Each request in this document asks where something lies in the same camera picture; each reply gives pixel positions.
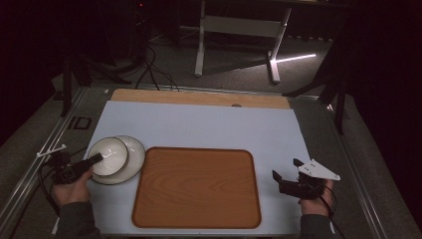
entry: table leg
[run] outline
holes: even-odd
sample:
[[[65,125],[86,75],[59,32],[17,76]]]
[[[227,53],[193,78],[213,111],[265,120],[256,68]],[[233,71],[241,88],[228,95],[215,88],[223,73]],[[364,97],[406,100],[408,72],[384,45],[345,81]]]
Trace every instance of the table leg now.
[[[276,57],[277,57],[277,53],[279,52],[280,44],[282,43],[282,40],[283,40],[283,35],[285,34],[286,28],[288,26],[288,21],[289,21],[291,12],[292,12],[292,8],[286,9],[285,17],[283,21],[281,22],[280,31],[277,34],[276,44],[273,48],[273,51],[268,52],[270,74],[271,74],[273,83],[275,84],[278,84],[281,81],[279,69],[277,67]]]
[[[199,47],[196,56],[195,77],[202,76],[202,69],[204,67],[204,18],[205,18],[205,0],[201,1],[201,19],[199,21]]]

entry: gray floor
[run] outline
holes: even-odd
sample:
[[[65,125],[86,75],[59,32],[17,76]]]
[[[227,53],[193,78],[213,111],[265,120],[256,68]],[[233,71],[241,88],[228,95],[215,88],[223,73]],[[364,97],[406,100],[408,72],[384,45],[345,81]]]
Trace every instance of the gray floor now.
[[[283,42],[278,59],[316,54],[314,58],[279,63],[282,82],[274,85],[269,77],[266,60],[268,40],[254,44],[222,46],[217,44],[218,37],[209,36],[205,51],[204,75],[194,77],[197,51],[197,36],[184,38],[181,43],[168,43],[165,38],[157,38],[150,44],[156,53],[155,66],[172,76],[180,90],[208,89],[214,91],[236,91],[260,94],[280,94],[295,90],[308,84],[314,77],[330,42],[302,41],[288,38]],[[143,69],[122,75],[131,85],[118,85],[96,77],[92,86],[85,89],[83,104],[73,112],[75,117],[90,116],[94,121],[100,118],[101,109],[112,94],[113,89],[134,88]],[[155,74],[155,79],[163,89],[169,82],[163,76]],[[53,81],[58,88],[61,76]],[[151,88],[150,76],[142,80],[142,88]],[[317,96],[321,88],[307,93]],[[304,105],[294,103],[294,109],[300,119],[303,134],[309,147],[310,155],[323,156],[323,160],[335,161],[336,155],[346,155],[351,160],[348,164],[334,165],[342,173],[344,181],[338,184],[338,224],[347,238],[422,238],[421,233],[400,197],[389,172],[383,163],[375,142],[363,123],[353,98],[347,97],[345,117],[343,119],[344,136],[327,132],[321,128],[328,114],[318,103]],[[61,102],[46,102],[9,140],[0,148],[0,205],[5,205],[14,192],[14,188],[32,164],[36,152],[43,148],[50,133],[60,119]],[[66,130],[60,142],[77,141],[69,151],[87,145],[95,128],[84,131]],[[321,148],[320,142],[332,143],[331,150]],[[370,207],[365,214],[361,208]],[[40,190],[29,201],[22,220],[16,223],[13,238],[49,238],[56,221],[53,210],[49,207]]]

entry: sleeve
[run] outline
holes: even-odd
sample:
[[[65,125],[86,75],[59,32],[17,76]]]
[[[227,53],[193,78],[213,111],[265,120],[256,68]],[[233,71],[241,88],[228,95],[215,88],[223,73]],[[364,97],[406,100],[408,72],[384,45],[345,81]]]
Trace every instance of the sleeve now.
[[[55,238],[102,238],[100,230],[96,227],[91,203],[74,202],[63,206]]]
[[[334,234],[329,226],[329,218],[322,215],[303,215],[301,217],[300,239],[331,239]]]

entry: floor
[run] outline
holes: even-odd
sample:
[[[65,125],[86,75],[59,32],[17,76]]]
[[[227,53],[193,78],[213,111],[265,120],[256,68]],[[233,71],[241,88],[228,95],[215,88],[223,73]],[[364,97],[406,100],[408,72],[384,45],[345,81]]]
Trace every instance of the floor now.
[[[233,38],[232,44],[222,44],[221,39],[226,36],[208,35],[205,51],[204,75],[196,78],[193,74],[197,50],[197,31],[183,30],[180,44],[171,43],[165,36],[156,33],[150,41],[150,49],[147,51],[147,59],[152,61],[155,56],[153,75],[156,83],[162,90],[169,90],[170,80],[181,91],[201,91],[207,89],[216,92],[243,92],[260,94],[280,94],[298,89],[310,83],[317,72],[317,68],[329,49],[330,42],[321,40],[302,41],[301,39],[287,38],[279,52],[278,59],[290,59],[292,57],[316,54],[315,57],[301,60],[284,61],[278,64],[282,82],[274,85],[269,77],[265,64],[266,49],[269,41],[264,39],[250,38],[245,44],[245,39]],[[104,79],[93,73],[94,81],[84,97],[84,101],[91,102],[89,107],[79,107],[74,117],[83,117],[87,114],[92,116],[101,115],[101,104],[109,98],[113,89],[135,88],[145,68],[137,69],[121,76],[131,82],[130,85],[119,85]],[[62,76],[52,79],[57,88],[61,88]],[[77,84],[74,83],[74,93],[77,94]],[[139,89],[154,89],[152,77],[146,74],[140,79]],[[313,89],[306,96],[318,96],[322,87]],[[61,122],[60,112],[62,103],[47,101],[9,140],[0,148],[0,175],[1,205],[8,203],[8,198],[15,190],[15,186],[27,169],[33,163],[36,152],[42,150],[46,141],[49,140],[55,126]],[[307,119],[304,123],[312,123],[313,119]],[[367,196],[360,206],[368,207],[374,214],[360,215],[356,211],[349,210],[347,201],[340,201],[338,208],[343,229],[347,238],[422,238],[421,233],[410,216],[407,207],[400,197],[388,170],[383,163],[376,143],[373,141],[363,120],[354,106],[353,98],[347,97],[345,116],[343,119],[344,135],[325,135],[318,138],[317,135],[304,135],[311,138],[317,145],[319,140],[339,138],[346,145],[344,154],[350,155],[353,161],[349,167],[349,173],[357,174],[353,185],[362,185],[358,188],[359,193]],[[67,131],[66,140],[79,140],[78,134]],[[330,157],[329,152],[320,151],[317,146],[309,148],[310,152]],[[40,190],[27,195],[22,205],[21,212],[10,221],[10,229],[7,235],[11,238],[51,238],[52,227],[56,222],[53,210],[47,205]],[[361,217],[369,221],[353,221],[353,217]],[[361,225],[374,224],[374,227]]]

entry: white table surface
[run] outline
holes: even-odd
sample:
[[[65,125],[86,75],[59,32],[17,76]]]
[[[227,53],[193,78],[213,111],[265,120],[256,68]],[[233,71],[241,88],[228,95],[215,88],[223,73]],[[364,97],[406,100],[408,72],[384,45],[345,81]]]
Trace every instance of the white table surface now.
[[[177,236],[275,236],[298,234],[301,208],[294,197],[280,194],[272,170],[296,181],[293,158],[310,160],[293,110],[171,105],[109,101],[89,149],[115,135],[153,146],[246,149],[254,156],[262,222],[255,229],[154,229],[131,222],[139,173],[117,185],[89,181],[96,225],[103,234]]]

